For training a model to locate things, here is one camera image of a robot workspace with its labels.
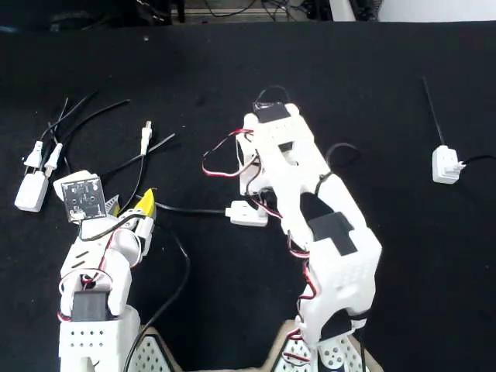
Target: white power adapter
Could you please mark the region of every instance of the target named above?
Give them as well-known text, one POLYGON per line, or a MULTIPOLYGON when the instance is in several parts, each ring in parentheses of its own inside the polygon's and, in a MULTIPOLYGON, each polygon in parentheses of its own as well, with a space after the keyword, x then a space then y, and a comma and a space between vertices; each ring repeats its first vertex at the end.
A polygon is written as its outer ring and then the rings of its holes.
POLYGON ((263 209, 252 208, 244 200, 233 201, 231 208, 226 208, 226 217, 231 219, 231 223, 243 226, 264 227, 269 220, 269 216, 263 209))
POLYGON ((21 186, 17 191, 14 205, 21 211, 39 212, 48 189, 48 179, 38 170, 24 176, 21 186))
POLYGON ((458 161, 456 151, 441 145, 432 153, 432 180, 438 184, 454 184, 465 164, 458 161))

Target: perforated bracket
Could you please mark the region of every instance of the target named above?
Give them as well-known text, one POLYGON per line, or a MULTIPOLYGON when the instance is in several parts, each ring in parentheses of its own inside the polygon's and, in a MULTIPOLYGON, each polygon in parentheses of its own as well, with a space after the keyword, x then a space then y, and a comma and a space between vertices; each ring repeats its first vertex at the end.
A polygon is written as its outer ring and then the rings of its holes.
POLYGON ((303 341, 287 339, 272 372, 362 372, 360 351, 350 342, 348 336, 339 336, 318 345, 317 355, 312 355, 303 341), (301 362, 289 355, 311 359, 301 362))
POLYGON ((133 354, 131 372, 173 372, 167 354, 160 345, 158 336, 145 336, 133 354))

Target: white 3d-printed part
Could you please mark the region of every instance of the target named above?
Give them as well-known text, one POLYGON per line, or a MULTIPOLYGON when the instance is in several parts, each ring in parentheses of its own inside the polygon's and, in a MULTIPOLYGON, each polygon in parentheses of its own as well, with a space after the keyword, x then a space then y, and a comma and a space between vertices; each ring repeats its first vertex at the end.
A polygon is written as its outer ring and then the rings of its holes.
POLYGON ((159 343, 153 336, 145 336, 133 354, 129 372, 171 372, 159 343))
MULTIPOLYGON (((326 340, 319 344, 318 351, 322 364, 328 370, 341 371, 341 368, 344 368, 344 372, 362 372, 360 351, 355 349, 348 336, 326 340)), ((310 350, 305 343, 288 339, 272 372, 311 372, 311 366, 317 365, 314 360, 311 363, 302 364, 300 367, 291 365, 284 360, 283 353, 291 353, 305 358, 310 357, 310 350)), ((296 360, 292 361, 294 364, 299 364, 296 360)))

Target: black cable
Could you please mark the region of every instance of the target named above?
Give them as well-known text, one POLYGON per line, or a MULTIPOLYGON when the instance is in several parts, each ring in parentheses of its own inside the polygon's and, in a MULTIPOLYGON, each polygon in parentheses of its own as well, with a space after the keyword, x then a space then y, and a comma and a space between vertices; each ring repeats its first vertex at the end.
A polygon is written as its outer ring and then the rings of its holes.
POLYGON ((66 118, 71 116, 73 113, 76 112, 76 110, 83 105, 85 102, 91 100, 96 94, 98 93, 97 91, 94 91, 93 93, 87 95, 86 97, 83 97, 76 105, 74 105, 67 114, 65 114, 61 119, 57 120, 55 123, 50 124, 41 134, 40 136, 40 141, 43 141, 43 138, 47 135, 47 133, 52 129, 57 127, 61 122, 63 122, 66 118))
POLYGON ((427 97, 427 102, 429 103, 432 119, 434 120, 434 124, 436 125, 437 134, 439 135, 439 140, 441 141, 442 145, 446 145, 446 143, 444 142, 443 134, 441 133, 441 126, 439 125, 439 122, 437 120, 436 111, 434 110, 434 104, 432 103, 431 94, 429 92, 429 86, 427 85, 427 79, 425 79, 425 76, 422 76, 422 83, 424 85, 424 92, 425 92, 425 96, 427 97))
POLYGON ((93 242, 95 240, 98 240, 100 238, 103 238, 105 235, 112 233, 116 231, 119 227, 125 225, 130 219, 144 219, 146 216, 141 215, 139 213, 133 213, 132 215, 127 215, 125 218, 121 219, 119 222, 117 222, 114 226, 112 226, 109 229, 106 229, 104 232, 100 232, 97 235, 90 236, 89 238, 83 238, 83 222, 79 225, 79 230, 77 232, 77 237, 81 242, 93 242))
POLYGON ((64 137, 64 139, 62 140, 62 143, 64 144, 64 147, 67 148, 67 144, 68 142, 72 139, 72 136, 84 125, 86 124, 87 122, 89 122, 90 120, 92 120, 94 117, 98 116, 98 115, 101 115, 103 114, 104 112, 107 112, 107 111, 111 111, 113 109, 117 109, 118 107, 122 106, 122 105, 127 105, 128 103, 130 103, 131 100, 130 99, 125 99, 123 101, 120 101, 120 102, 117 102, 117 103, 114 103, 113 105, 110 105, 110 106, 107 106, 107 107, 104 107, 104 108, 100 108, 98 111, 96 112, 93 112, 92 114, 86 116, 84 119, 82 119, 78 124, 76 124, 76 126, 74 126, 70 131, 69 133, 64 137))
POLYGON ((367 372, 365 362, 365 326, 360 329, 360 358, 362 359, 362 372, 367 372))
POLYGON ((265 5, 266 1, 267 0, 260 0, 260 4, 262 5, 263 10, 265 10, 265 12, 269 15, 269 17, 271 17, 272 20, 276 22, 276 17, 269 12, 269 9, 267 9, 267 6, 265 5))
POLYGON ((262 89, 262 91, 259 93, 258 97, 255 99, 255 101, 253 101, 253 110, 254 111, 263 108, 265 102, 260 102, 260 100, 265 95, 265 93, 267 93, 267 91, 269 91, 270 89, 279 89, 280 91, 283 91, 284 96, 286 98, 286 102, 284 102, 284 103, 291 102, 291 100, 289 98, 289 93, 285 87, 283 87, 282 85, 270 85, 270 86, 262 89))
POLYGON ((126 211, 127 207, 129 207, 129 204, 131 204, 131 202, 133 201, 134 195, 136 195, 136 193, 138 192, 138 188, 140 188, 141 179, 143 177, 143 168, 145 167, 146 154, 140 155, 140 157, 141 157, 141 162, 140 162, 140 166, 139 166, 138 180, 136 181, 136 185, 134 186, 133 193, 129 196, 128 201, 126 203, 124 203, 124 205, 121 207, 119 214, 126 211))
POLYGON ((247 5, 245 8, 243 8, 243 9, 240 9, 240 10, 238 10, 238 11, 236 11, 236 12, 227 13, 227 14, 216 14, 216 13, 214 13, 214 12, 213 12, 213 10, 212 10, 212 7, 211 7, 211 6, 210 6, 210 4, 207 2, 207 0, 202 0, 202 1, 203 1, 203 3, 205 4, 205 6, 207 7, 207 9, 208 9, 208 11, 210 12, 210 14, 212 14, 212 15, 213 15, 214 17, 216 17, 216 18, 224 18, 224 17, 235 16, 236 14, 240 14, 240 13, 245 12, 246 10, 248 10, 249 8, 251 8, 251 7, 253 6, 253 4, 255 4, 255 2, 256 2, 257 0, 252 0, 252 2, 251 2, 249 5, 247 5))
POLYGON ((354 145, 352 145, 351 143, 348 143, 348 142, 338 142, 338 143, 334 143, 326 152, 325 152, 325 156, 324 156, 324 159, 327 163, 327 165, 329 165, 331 167, 331 157, 332 157, 332 154, 334 153, 334 151, 336 151, 337 149, 341 148, 341 147, 347 147, 349 149, 352 149, 352 150, 355 150, 356 151, 356 155, 355 157, 353 157, 350 161, 348 161, 346 164, 351 164, 352 162, 354 162, 355 160, 357 160, 359 157, 360 157, 360 150, 358 150, 358 148, 354 145))
MULTIPOLYGON (((143 196, 135 195, 136 198, 142 199, 143 196)), ((157 208, 163 209, 168 212, 183 213, 185 215, 226 215, 226 210, 224 209, 198 209, 198 208, 182 208, 182 207, 172 207, 170 205, 165 205, 155 201, 155 206, 157 208)))
POLYGON ((496 157, 493 156, 493 155, 477 155, 475 157, 469 157, 468 159, 462 161, 462 163, 464 165, 468 165, 470 163, 474 163, 476 161, 479 161, 479 160, 486 160, 486 159, 492 159, 492 160, 496 160, 496 157))
MULTIPOLYGON (((152 146, 149 150, 147 155, 150 155, 153 151, 161 148, 165 143, 169 142, 176 136, 175 133, 172 133, 168 137, 162 139, 159 143, 156 145, 152 146)), ((109 175, 114 174, 117 171, 120 171, 121 169, 128 167, 130 164, 134 163, 135 161, 139 160, 141 158, 141 155, 136 155, 135 157, 132 157, 131 159, 125 161, 124 163, 118 165, 117 167, 112 168, 111 170, 107 170, 105 173, 100 174, 100 178, 107 178, 109 175)))
POLYGON ((176 291, 170 296, 153 314, 153 316, 150 318, 150 320, 143 326, 143 328, 139 331, 138 335, 133 341, 133 344, 131 345, 131 349, 129 350, 129 353, 127 354, 126 362, 124 363, 124 372, 127 372, 129 369, 129 365, 131 364, 131 359, 133 358, 133 353, 140 344, 142 338, 145 336, 146 331, 148 330, 149 327, 162 315, 162 313, 169 307, 171 304, 176 300, 177 297, 179 297, 179 294, 182 292, 184 289, 184 286, 188 282, 189 274, 191 272, 191 261, 189 259, 188 254, 184 250, 184 247, 177 237, 177 235, 171 230, 170 234, 174 237, 174 240, 176 241, 177 246, 181 250, 181 253, 184 256, 184 262, 186 263, 186 269, 184 270, 184 276, 183 279, 181 280, 181 283, 179 286, 176 288, 176 291))

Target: yellow component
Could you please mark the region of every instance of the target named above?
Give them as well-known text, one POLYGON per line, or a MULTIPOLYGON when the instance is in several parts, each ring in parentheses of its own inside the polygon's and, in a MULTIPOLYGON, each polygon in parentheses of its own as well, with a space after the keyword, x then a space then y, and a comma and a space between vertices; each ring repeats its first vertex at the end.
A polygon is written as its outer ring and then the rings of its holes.
POLYGON ((141 209, 145 216, 154 218, 155 216, 155 197, 151 188, 146 190, 143 198, 138 201, 134 209, 141 209))

